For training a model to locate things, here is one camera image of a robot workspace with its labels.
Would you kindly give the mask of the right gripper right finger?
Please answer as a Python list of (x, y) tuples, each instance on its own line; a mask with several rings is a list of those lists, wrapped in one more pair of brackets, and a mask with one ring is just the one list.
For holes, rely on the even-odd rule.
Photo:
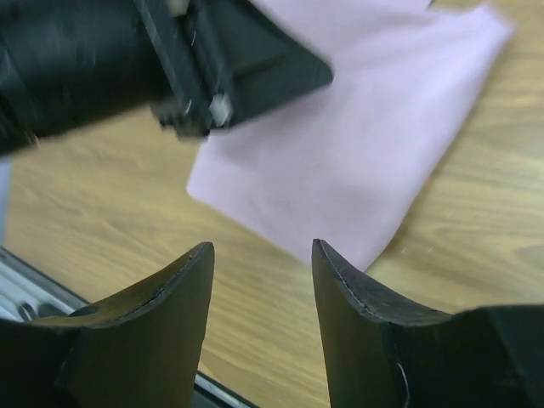
[(540, 407), (543, 308), (431, 309), (357, 270), (326, 241), (312, 276), (334, 407)]

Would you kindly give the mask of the pink tank top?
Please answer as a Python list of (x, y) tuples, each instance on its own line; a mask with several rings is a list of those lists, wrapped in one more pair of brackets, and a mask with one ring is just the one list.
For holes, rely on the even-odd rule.
[(513, 24), (487, 3), (260, 1), (333, 65), (331, 86), (209, 137), (187, 190), (303, 262), (368, 268), (460, 132)]

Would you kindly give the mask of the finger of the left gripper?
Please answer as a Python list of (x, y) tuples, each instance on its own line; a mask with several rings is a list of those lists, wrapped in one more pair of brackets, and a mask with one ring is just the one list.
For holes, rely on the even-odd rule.
[(186, 33), (213, 129), (232, 128), (332, 83), (326, 61), (249, 1), (191, 1)]

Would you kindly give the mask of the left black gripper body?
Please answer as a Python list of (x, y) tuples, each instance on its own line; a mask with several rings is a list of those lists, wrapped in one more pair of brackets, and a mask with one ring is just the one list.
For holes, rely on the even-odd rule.
[(207, 92), (191, 1), (4, 1), (1, 152), (150, 105), (160, 125), (205, 136), (232, 105)]

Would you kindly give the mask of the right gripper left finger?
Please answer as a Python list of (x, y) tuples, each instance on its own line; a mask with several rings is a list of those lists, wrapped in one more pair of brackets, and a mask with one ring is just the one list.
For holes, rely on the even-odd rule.
[(189, 406), (213, 268), (204, 242), (67, 316), (3, 320), (2, 406)]

